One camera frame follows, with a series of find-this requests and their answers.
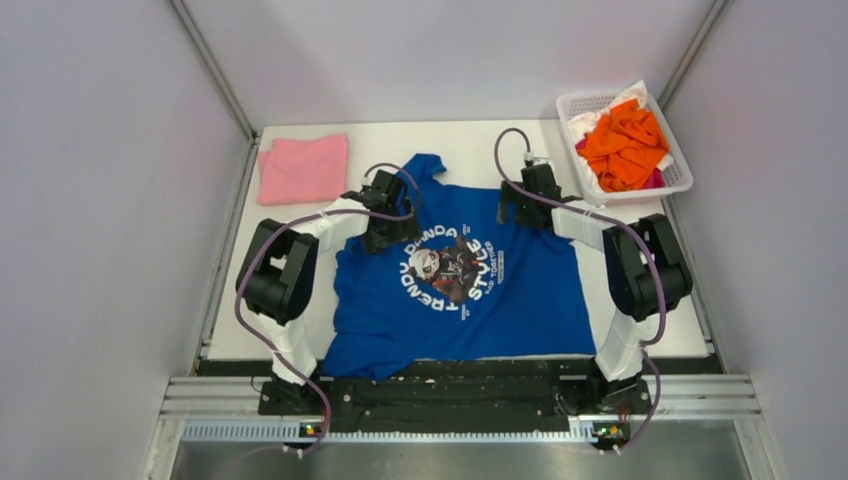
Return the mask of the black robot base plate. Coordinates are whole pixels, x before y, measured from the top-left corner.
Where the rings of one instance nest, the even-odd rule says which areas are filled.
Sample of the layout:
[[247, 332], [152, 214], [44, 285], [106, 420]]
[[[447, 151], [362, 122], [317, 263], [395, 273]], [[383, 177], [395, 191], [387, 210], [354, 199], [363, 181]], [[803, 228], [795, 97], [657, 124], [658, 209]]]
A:
[[268, 361], [201, 361], [197, 376], [248, 377], [261, 416], [320, 417], [342, 433], [564, 432], [581, 414], [621, 419], [644, 414], [653, 400], [645, 367], [628, 387], [606, 387], [587, 359], [416, 361], [384, 380], [314, 374], [320, 387], [285, 386]]

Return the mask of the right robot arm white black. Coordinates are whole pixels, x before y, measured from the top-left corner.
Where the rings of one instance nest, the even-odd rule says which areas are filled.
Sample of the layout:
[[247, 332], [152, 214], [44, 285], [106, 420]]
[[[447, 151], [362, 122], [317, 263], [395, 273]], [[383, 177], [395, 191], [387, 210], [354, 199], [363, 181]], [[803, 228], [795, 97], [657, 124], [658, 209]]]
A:
[[593, 357], [586, 397], [594, 409], [612, 412], [637, 385], [644, 348], [662, 338], [668, 313], [691, 293], [691, 271], [665, 215], [626, 223], [564, 197], [547, 163], [528, 161], [521, 175], [501, 182], [498, 222], [547, 231], [604, 256], [615, 311]]

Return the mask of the blue panda print t-shirt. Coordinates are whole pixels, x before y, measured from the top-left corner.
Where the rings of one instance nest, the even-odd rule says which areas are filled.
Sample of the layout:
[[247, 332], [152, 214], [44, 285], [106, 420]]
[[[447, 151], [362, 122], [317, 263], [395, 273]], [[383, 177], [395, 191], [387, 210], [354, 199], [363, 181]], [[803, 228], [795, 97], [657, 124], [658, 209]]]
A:
[[330, 377], [388, 378], [417, 360], [595, 353], [576, 252], [552, 233], [499, 223], [499, 193], [445, 185], [440, 157], [406, 171], [423, 196], [419, 237], [337, 253]]

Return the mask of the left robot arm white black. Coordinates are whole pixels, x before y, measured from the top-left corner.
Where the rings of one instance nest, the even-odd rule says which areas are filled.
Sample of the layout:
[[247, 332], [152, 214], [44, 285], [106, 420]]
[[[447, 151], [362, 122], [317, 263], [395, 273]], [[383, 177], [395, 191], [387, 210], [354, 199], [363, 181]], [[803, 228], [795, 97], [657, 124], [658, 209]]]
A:
[[280, 222], [262, 220], [255, 228], [235, 280], [236, 320], [272, 355], [272, 373], [283, 401], [297, 413], [319, 404], [320, 386], [311, 376], [317, 359], [306, 340], [306, 311], [319, 258], [350, 239], [368, 254], [418, 238], [422, 195], [403, 168], [379, 163], [358, 191], [343, 193], [328, 207]]

